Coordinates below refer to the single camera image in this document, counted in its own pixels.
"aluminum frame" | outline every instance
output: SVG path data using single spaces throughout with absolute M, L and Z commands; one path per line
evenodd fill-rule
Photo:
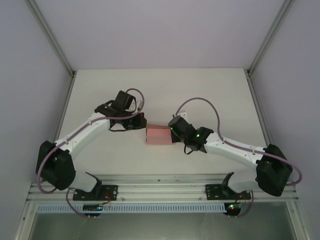
M 62 62 L 65 69 L 69 72 L 72 79 L 65 95 L 65 100 L 58 117 L 57 125 L 54 131 L 53 139 L 59 137 L 64 116 L 67 110 L 76 73 L 69 64 L 66 56 L 60 48 L 55 36 L 46 23 L 38 6 L 34 0 L 25 0 L 34 18 L 40 25 L 43 33 L 46 35 L 56 55 Z M 272 136 L 266 121 L 266 116 L 262 109 L 262 104 L 256 91 L 255 83 L 252 80 L 252 74 L 265 55 L 268 47 L 279 30 L 283 20 L 289 12 L 294 0 L 284 0 L 280 10 L 277 13 L 271 27 L 268 30 L 255 58 L 250 65 L 249 70 L 245 71 L 248 86 L 252 95 L 252 100 L 258 115 L 258 119 L 263 132 L 264 140 L 267 144 L 272 142 Z M 130 175 L 104 175 L 99 176 L 104 183 L 119 185 L 119 194 L 117 203 L 205 203 L 206 195 L 204 194 L 204 185 L 208 183 L 221 183 L 225 174 L 215 175 L 149 175 L 149 176 L 130 176 Z M 255 202 L 286 202 L 288 215 L 291 219 L 292 228 L 297 239 L 310 240 L 310 232 L 306 227 L 306 222 L 302 216 L 301 204 L 295 187 L 286 187 L 281 197 L 273 197 L 262 191 L 254 191 Z M 27 240 L 32 232 L 32 226 L 39 204 L 41 203 L 65 203 L 65 192 L 56 192 L 51 195 L 40 194 L 36 185 L 33 183 L 24 205 L 14 240 Z

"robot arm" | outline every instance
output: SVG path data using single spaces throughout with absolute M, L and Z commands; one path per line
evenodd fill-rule
M 58 190 L 71 188 L 96 194 L 101 182 L 89 173 L 76 171 L 73 159 L 115 124 L 121 124 L 126 131 L 145 128 L 147 120 L 140 108 L 139 101 L 132 95 L 120 91 L 115 100 L 98 106 L 95 113 L 72 133 L 54 143 L 45 141 L 40 146 L 36 173 Z
M 293 168 L 270 156 L 259 154 L 268 153 L 285 159 L 277 146 L 269 144 L 267 148 L 256 147 L 224 137 L 222 141 L 212 129 L 206 127 L 195 129 L 179 115 L 174 117 L 168 126 L 176 136 L 176 141 L 183 142 L 192 151 L 221 155 L 248 167 L 248 171 L 227 174 L 222 183 L 225 195 L 262 189 L 272 196 L 281 196 Z M 252 149 L 252 152 L 241 148 Z

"white wall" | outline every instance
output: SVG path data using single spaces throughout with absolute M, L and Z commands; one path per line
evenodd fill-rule
M 283 0 L 36 0 L 74 69 L 248 68 Z
M 0 239 L 13 238 L 69 79 L 23 0 L 0 7 Z
M 301 168 L 297 185 L 320 239 L 320 1 L 297 0 L 254 74 L 274 142 Z

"glass panel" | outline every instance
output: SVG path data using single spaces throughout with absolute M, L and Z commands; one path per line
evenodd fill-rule
M 285 203 L 255 203 L 243 218 L 222 213 L 37 214 L 31 240 L 294 240 Z

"cable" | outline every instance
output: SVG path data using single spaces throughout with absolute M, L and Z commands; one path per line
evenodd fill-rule
M 135 111 L 137 111 L 137 100 L 136 100 L 136 98 L 134 98 L 134 106 L 135 106 L 135 109 L 133 110 L 133 111 L 128 111 L 128 113 L 130 113 L 130 114 L 133 114 Z
M 97 121 L 101 121 L 101 120 L 126 120 L 126 119 L 130 119 L 130 118 L 133 118 L 135 116 L 137 116 L 141 111 L 142 109 L 144 108 L 144 105 L 145 105 L 145 97 L 143 95 L 143 93 L 136 89 L 136 88 L 129 88 L 127 91 L 125 91 L 126 93 L 129 92 L 129 91 L 136 91 L 138 92 L 140 95 L 141 95 L 141 98 L 142 98 L 142 105 L 141 105 L 141 108 L 135 113 L 135 114 L 132 114 L 130 116 L 123 116 L 123 117 L 116 117 L 116 116 L 104 116 L 104 117 L 98 117 L 94 120 L 91 121 L 91 124 L 97 122 Z M 84 129 L 86 129 L 88 126 L 90 126 L 90 123 L 87 123 L 85 125 L 83 125 L 78 131 L 76 131 L 74 134 L 72 134 L 70 137 L 68 137 L 66 139 L 67 142 L 71 141 L 73 138 L 75 138 L 79 133 L 81 133 Z M 40 190 L 40 192 L 42 192 L 43 194 L 52 194 L 55 190 L 57 190 L 57 188 L 54 188 L 50 191 L 46 191 L 42 188 L 41 186 L 41 172 L 47 162 L 47 160 L 50 158 L 50 156 L 56 151 L 58 150 L 59 148 L 61 148 L 63 145 L 65 145 L 67 142 L 62 142 L 60 144 L 58 144 L 54 149 L 52 149 L 46 156 L 45 158 L 43 159 L 42 163 L 40 164 L 40 167 L 38 169 L 38 173 L 37 173 L 37 178 L 36 178 L 36 184 Z
M 80 217 L 83 217 L 83 218 L 86 218 L 86 219 L 93 219 L 94 217 L 92 216 L 86 216 L 84 213 L 82 212 L 79 212 L 74 206 L 72 206 L 70 200 L 69 200 L 69 192 L 70 192 L 70 188 L 68 189 L 68 191 L 66 191 L 66 194 L 65 194 L 65 200 L 66 200 L 66 203 L 69 205 L 69 207 L 72 209 L 72 211 L 74 211 L 76 214 L 78 214 Z
M 215 106 L 207 99 L 205 98 L 202 98 L 202 97 L 193 97 L 193 98 L 190 98 L 188 99 L 187 101 L 185 101 L 184 103 L 182 103 L 182 105 L 178 108 L 178 110 L 176 111 L 175 115 L 177 116 L 179 111 L 181 110 L 181 108 L 187 104 L 188 102 L 190 101 L 193 101 L 193 100 L 202 100 L 202 101 L 205 101 L 206 103 L 208 103 L 214 110 L 215 112 L 215 115 L 216 115 L 216 118 L 217 118 L 217 133 L 218 133 L 218 136 L 219 138 L 225 143 L 225 144 L 228 144 L 229 146 L 231 147 L 234 147 L 236 149 L 240 149 L 240 150 L 244 150 L 244 151 L 247 151 L 247 152 L 251 152 L 252 153 L 252 149 L 250 148 L 246 148 L 246 147 L 242 147 L 242 146 L 238 146 L 236 144 L 233 144 L 229 141 L 226 141 L 224 140 L 224 137 L 222 136 L 221 134 L 221 131 L 220 131 L 220 116 L 219 116 L 219 113 L 217 111 L 217 109 L 215 108 Z M 291 182 L 291 183 L 287 183 L 286 186 L 295 186 L 297 185 L 298 183 L 300 183 L 302 181 L 302 172 L 301 170 L 298 168 L 297 165 L 295 165 L 294 163 L 292 162 L 289 162 L 288 160 L 282 158 L 282 157 L 279 157 L 279 156 L 276 156 L 276 155 L 273 155 L 273 154 L 270 154 L 270 153 L 267 153 L 267 152 L 264 152 L 264 151 L 254 151 L 256 154 L 261 154 L 261 155 L 264 155 L 264 156 L 267 156 L 267 157 L 270 157 L 270 158 L 273 158 L 273 159 L 277 159 L 287 165 L 290 165 L 291 167 L 293 167 L 298 173 L 299 173 L 299 178 L 297 181 L 294 181 L 294 182 Z
M 254 191 L 251 190 L 250 193 L 251 193 L 251 202 L 250 202 L 250 205 L 247 208 L 247 210 L 238 216 L 230 216 L 230 217 L 233 217 L 235 219 L 242 218 L 242 217 L 246 216 L 252 210 L 252 208 L 254 207 L 254 199 L 255 199 L 254 198 Z
M 100 179 L 97 176 L 95 176 L 95 175 L 93 175 L 93 174 L 91 174 L 91 173 L 89 173 L 87 171 L 85 173 L 90 175 L 91 177 L 93 177 L 97 182 L 100 181 Z
M 191 151 L 187 152 L 187 145 L 184 145 L 183 152 L 184 152 L 185 155 L 190 155 L 190 154 L 192 154 L 194 151 L 191 150 Z
M 109 129 L 109 131 L 116 133 L 116 132 L 126 132 L 126 131 L 128 131 L 128 130 L 126 130 L 126 129 L 118 129 L 118 130 Z
M 237 195 L 237 197 L 236 197 L 236 200 L 235 200 L 235 202 L 233 203 L 233 204 L 236 204 L 237 202 L 238 202 L 238 200 L 239 200 L 239 196 L 242 196 L 243 197 L 243 199 L 244 199 L 244 203 L 242 204 L 242 206 L 244 206 L 245 204 L 246 204 L 246 197 L 245 197 L 245 195 L 243 194 L 243 193 L 238 193 L 238 195 Z
M 108 201 L 104 202 L 102 205 L 105 205 L 105 204 L 109 204 L 109 209 L 111 208 L 111 197 L 110 197 L 110 194 L 106 191 L 103 193 L 104 196 L 106 196 L 108 198 Z

